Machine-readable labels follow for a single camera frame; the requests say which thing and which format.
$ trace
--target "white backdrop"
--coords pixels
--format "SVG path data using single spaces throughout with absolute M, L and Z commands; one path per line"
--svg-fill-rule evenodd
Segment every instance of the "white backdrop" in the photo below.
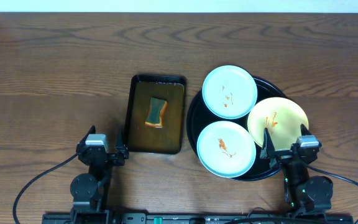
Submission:
M 358 0 L 0 0 L 0 12 L 358 13 Z

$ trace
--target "liquid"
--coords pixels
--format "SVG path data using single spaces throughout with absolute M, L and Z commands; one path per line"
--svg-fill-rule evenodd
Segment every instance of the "liquid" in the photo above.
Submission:
M 182 84 L 136 84 L 127 143 L 130 151 L 174 154 L 180 150 L 184 94 L 185 87 Z M 168 102 L 162 118 L 162 128 L 144 124 L 149 113 L 151 97 Z

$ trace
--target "wood grain surface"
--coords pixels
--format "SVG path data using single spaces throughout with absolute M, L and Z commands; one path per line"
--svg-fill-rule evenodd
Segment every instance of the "wood grain surface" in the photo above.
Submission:
M 323 143 L 315 167 L 358 181 L 358 14 L 0 13 L 0 223 L 21 188 L 75 153 L 94 124 L 111 144 L 132 76 L 183 75 L 186 113 L 205 76 L 238 65 L 293 98 Z M 158 213 L 280 210 L 283 174 L 238 182 L 209 173 L 186 131 L 174 156 L 131 153 L 109 205 Z M 74 160 L 21 198 L 22 223 L 68 212 Z M 331 213 L 358 217 L 358 188 L 333 179 Z

